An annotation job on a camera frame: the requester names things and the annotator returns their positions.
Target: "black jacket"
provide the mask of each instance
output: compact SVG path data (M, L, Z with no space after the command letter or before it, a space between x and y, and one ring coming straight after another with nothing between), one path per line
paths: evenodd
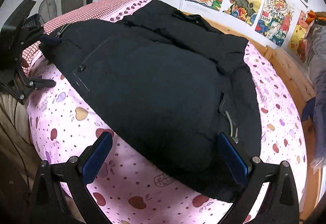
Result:
M241 187L216 145L219 133L230 132L218 111L223 96L239 144L260 155L255 86L243 61L247 43L153 0L117 23L71 24L60 46L40 49L135 150L194 190L232 202Z

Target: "mattress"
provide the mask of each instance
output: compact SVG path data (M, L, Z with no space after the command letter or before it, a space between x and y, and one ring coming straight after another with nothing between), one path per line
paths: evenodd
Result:
M47 33L65 23L87 19L116 22L151 0L100 0L59 16L44 25ZM216 224L231 204L205 197L160 171L110 129L71 87L60 71L38 50L24 51L30 76L53 79L52 89L34 91L28 101L33 143L50 163L79 156L103 131L113 135L113 148L97 178L87 186L112 223ZM261 116L261 155L264 162L287 160L293 170L299 200L307 172L306 148L294 102L271 64L248 43L244 61L250 67ZM66 184L63 189L70 195ZM246 221L263 201L264 184Z

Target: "wooden headboard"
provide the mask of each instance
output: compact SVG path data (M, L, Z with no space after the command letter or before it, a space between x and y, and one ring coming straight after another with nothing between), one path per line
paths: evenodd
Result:
M265 57L273 66L274 70L283 80L285 86L287 87L291 97L296 105L299 115L302 115L302 110L306 102L316 96L314 89L312 88L310 82L304 76L304 74L299 70L294 61L288 56L288 54L278 47L277 49L272 49L269 46L263 46L257 41L229 28L222 24L216 23L214 21L205 19L211 26L220 30L225 34L232 34L236 36L241 36L248 39L260 54ZM311 120L302 122L302 128L304 130L304 138L307 150L307 184L305 187L305 201L303 211L300 213L300 219L306 220L311 212L314 210L318 203L320 187L322 182L322 171L318 170L313 174L313 170L310 167L310 163L313 160L314 150L315 150L315 133L314 127Z

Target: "orange cloth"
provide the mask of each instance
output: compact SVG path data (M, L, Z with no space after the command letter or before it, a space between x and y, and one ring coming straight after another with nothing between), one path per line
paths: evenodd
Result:
M307 16L307 24L311 24L316 18L326 21L326 18L321 16L322 13L314 13L313 11L308 12L308 16Z

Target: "plastic bag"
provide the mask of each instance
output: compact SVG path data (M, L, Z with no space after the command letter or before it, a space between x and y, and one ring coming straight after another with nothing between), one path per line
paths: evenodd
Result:
M314 173L326 166L326 26L315 21L306 35L305 56L316 102L313 115L315 153L310 166Z

